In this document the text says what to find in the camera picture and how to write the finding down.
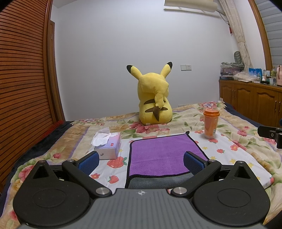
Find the purple and grey towel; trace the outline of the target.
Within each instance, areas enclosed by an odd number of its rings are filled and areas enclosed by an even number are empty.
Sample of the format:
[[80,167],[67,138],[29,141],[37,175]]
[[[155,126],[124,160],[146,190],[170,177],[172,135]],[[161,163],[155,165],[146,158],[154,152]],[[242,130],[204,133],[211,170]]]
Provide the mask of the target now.
[[183,157],[190,151],[208,161],[207,155],[190,137],[190,132],[135,140],[130,143],[126,188],[173,188],[192,174]]

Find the wooden sideboard cabinet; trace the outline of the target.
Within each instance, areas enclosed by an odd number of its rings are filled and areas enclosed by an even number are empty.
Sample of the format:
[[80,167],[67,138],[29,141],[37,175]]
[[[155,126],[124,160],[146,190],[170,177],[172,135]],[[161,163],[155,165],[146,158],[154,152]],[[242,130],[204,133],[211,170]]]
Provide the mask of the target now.
[[281,126],[280,86],[219,80],[219,94],[241,115],[262,125]]

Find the purple tissue box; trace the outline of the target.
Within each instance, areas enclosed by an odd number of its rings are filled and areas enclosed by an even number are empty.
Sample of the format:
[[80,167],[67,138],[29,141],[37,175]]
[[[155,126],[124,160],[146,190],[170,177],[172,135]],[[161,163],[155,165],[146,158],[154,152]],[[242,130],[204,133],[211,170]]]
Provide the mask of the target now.
[[100,160],[117,159],[121,146],[120,133],[111,133],[109,127],[101,129],[93,136],[91,145]]

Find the floral bed quilt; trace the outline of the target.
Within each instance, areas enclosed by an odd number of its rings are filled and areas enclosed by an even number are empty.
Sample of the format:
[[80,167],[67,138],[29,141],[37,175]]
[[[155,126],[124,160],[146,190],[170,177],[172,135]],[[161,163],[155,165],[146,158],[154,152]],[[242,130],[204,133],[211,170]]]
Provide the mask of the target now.
[[12,170],[1,197],[1,228],[19,226],[13,210],[13,199],[37,161],[44,159],[58,165],[69,158],[77,160],[90,149],[94,134],[107,127],[111,132],[119,132],[122,140],[175,135],[187,131],[202,131],[204,134],[204,110],[207,108],[217,109],[220,113],[216,133],[244,146],[246,152],[271,174],[271,185],[266,188],[271,207],[265,219],[266,223],[270,222],[281,212],[281,150],[276,147],[273,139],[258,135],[257,123],[241,116],[231,105],[213,101],[175,108],[172,121],[164,125],[145,126],[137,113],[129,113],[76,120],[59,127],[23,155]]

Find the orange plastic cup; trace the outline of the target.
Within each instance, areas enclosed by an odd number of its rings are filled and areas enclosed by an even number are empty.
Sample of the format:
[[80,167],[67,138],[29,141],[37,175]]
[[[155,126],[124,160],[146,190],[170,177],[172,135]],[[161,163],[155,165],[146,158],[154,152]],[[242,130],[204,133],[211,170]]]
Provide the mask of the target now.
[[207,108],[204,110],[204,134],[208,139],[214,138],[220,113],[217,109]]

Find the pink bottle on cabinet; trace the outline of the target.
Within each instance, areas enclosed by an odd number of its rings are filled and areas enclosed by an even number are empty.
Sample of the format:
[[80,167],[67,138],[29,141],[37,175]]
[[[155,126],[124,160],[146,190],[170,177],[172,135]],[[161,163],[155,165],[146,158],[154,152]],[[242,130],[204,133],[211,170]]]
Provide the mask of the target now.
[[282,86],[282,66],[278,65],[276,70],[276,84],[277,86]]

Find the blue and white package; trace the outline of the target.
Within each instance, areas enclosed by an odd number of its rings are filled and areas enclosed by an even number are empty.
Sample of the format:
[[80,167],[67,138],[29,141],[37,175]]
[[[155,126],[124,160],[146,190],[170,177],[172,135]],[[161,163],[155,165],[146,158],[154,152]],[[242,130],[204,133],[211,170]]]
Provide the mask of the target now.
[[249,68],[249,75],[262,77],[262,69],[261,68]]

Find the yellow Pikachu plush toy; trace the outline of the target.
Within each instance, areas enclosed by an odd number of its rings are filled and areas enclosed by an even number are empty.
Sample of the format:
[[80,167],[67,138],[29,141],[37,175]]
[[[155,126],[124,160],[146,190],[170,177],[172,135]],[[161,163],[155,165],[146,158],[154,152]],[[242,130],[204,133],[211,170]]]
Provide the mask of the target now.
[[166,77],[173,63],[168,62],[160,73],[142,74],[135,66],[127,65],[128,72],[138,80],[139,119],[144,125],[168,123],[173,111],[167,99],[169,84]]

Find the stack of folded fabrics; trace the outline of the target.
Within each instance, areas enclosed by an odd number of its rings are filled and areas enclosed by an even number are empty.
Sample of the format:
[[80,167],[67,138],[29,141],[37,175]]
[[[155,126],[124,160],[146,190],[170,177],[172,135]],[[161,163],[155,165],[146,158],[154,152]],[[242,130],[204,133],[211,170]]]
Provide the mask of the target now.
[[245,68],[244,64],[238,64],[238,63],[229,63],[229,62],[222,62],[220,65],[220,75],[235,75],[241,71],[243,71]]

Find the wooden slatted wardrobe door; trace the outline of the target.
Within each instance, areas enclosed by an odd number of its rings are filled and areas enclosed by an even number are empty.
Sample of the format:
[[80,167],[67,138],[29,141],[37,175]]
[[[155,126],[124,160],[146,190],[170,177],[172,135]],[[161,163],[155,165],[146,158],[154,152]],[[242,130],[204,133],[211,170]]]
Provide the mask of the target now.
[[64,120],[48,48],[52,1],[1,2],[1,185],[16,161]]

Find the beige curtain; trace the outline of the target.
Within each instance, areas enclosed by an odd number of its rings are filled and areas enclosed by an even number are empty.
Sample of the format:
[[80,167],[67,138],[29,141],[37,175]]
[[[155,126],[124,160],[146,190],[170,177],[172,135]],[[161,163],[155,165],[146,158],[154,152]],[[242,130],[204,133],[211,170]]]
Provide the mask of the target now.
[[245,71],[247,71],[249,68],[252,68],[253,66],[251,63],[250,54],[245,40],[242,23],[237,8],[235,6],[235,2],[232,0],[219,0],[219,2],[221,4],[223,11],[225,12],[229,25],[236,38],[239,52],[241,54],[242,61],[245,66]]

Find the white air conditioner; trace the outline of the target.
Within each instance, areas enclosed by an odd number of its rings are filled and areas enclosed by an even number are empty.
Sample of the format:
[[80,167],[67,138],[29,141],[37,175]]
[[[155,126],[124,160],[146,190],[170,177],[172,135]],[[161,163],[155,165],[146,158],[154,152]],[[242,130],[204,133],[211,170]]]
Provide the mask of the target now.
[[218,8],[218,4],[216,2],[207,0],[165,0],[164,5],[208,12],[215,12]]

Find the white wall socket plate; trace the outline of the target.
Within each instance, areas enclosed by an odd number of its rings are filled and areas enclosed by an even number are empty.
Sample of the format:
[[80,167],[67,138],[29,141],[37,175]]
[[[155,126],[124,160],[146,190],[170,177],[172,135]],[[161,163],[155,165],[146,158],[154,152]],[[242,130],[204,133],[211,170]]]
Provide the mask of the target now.
[[191,71],[192,70],[192,66],[189,64],[182,64],[180,65],[181,67],[181,71]]

